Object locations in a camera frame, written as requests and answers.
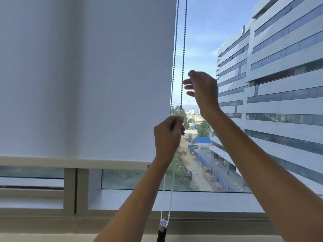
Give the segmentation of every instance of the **white roller blind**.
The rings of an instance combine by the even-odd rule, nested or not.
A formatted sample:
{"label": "white roller blind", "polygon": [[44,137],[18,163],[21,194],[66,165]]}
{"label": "white roller blind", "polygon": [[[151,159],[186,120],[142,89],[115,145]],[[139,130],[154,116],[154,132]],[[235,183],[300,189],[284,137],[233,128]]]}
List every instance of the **white roller blind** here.
{"label": "white roller blind", "polygon": [[151,161],[176,0],[0,0],[0,155]]}

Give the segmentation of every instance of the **sky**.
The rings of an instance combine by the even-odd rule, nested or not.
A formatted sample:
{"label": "sky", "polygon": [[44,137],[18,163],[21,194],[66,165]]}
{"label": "sky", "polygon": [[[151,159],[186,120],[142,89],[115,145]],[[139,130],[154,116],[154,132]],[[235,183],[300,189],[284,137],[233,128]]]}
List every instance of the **sky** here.
{"label": "sky", "polygon": [[[252,8],[260,0],[188,0],[184,79],[190,70],[215,77],[217,50],[251,20]],[[180,0],[173,106],[180,105],[185,0]],[[194,98],[183,92],[183,108],[198,110]]]}

